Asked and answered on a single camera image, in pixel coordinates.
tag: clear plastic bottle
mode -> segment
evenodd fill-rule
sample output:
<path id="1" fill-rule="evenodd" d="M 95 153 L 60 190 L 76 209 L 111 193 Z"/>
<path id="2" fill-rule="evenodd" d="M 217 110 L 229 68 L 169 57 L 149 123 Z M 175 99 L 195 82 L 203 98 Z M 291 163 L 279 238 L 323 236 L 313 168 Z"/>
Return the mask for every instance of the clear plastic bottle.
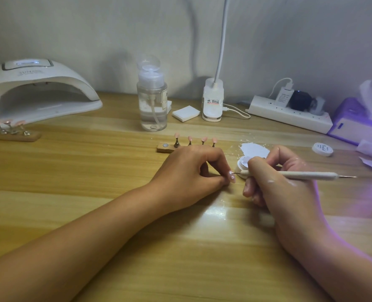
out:
<path id="1" fill-rule="evenodd" d="M 168 121 L 168 85 L 160 72 L 161 62 L 155 56 L 147 55 L 138 61 L 137 66 L 141 126 L 147 131 L 163 130 Z"/>

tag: bottle pump cap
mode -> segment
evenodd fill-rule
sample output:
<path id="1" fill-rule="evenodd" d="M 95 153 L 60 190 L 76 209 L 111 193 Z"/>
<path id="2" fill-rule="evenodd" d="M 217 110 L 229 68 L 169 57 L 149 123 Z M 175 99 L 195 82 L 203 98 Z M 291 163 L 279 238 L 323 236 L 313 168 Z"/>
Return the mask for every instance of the bottle pump cap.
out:
<path id="1" fill-rule="evenodd" d="M 164 75 L 160 72 L 161 62 L 153 55 L 143 55 L 137 62 L 138 81 L 147 89 L 159 89 L 165 84 Z"/>

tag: left hand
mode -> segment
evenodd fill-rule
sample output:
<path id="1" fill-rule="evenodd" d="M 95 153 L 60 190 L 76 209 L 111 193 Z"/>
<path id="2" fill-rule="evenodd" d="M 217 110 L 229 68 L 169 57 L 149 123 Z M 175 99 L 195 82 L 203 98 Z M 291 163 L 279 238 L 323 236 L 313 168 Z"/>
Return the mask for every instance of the left hand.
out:
<path id="1" fill-rule="evenodd" d="M 220 176 L 210 176 L 207 162 Z M 165 206 L 171 212 L 189 207 L 230 181 L 235 182 L 235 175 L 230 172 L 222 149 L 190 145 L 171 153 L 150 184 L 163 193 Z"/>

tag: tissue box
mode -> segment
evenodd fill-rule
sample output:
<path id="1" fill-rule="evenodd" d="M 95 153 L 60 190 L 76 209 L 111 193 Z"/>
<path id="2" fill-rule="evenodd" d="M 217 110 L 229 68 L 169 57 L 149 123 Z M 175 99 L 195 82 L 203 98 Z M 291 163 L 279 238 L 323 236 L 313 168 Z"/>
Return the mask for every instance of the tissue box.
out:
<path id="1" fill-rule="evenodd" d="M 358 145 L 361 140 L 372 142 L 372 120 L 355 97 L 346 98 L 334 113 L 331 137 Z"/>

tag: gray wall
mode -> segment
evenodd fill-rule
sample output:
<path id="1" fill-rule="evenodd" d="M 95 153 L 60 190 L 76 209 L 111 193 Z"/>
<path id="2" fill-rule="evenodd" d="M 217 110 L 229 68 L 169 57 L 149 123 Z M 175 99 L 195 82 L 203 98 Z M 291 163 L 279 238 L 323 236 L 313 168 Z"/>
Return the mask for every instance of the gray wall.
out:
<path id="1" fill-rule="evenodd" d="M 171 97 L 201 97 L 215 74 L 223 0 L 0 0 L 0 63 L 50 58 L 97 90 L 136 92 L 135 59 L 161 59 Z M 221 79 L 227 98 L 275 81 L 333 110 L 372 79 L 372 0 L 231 0 Z"/>

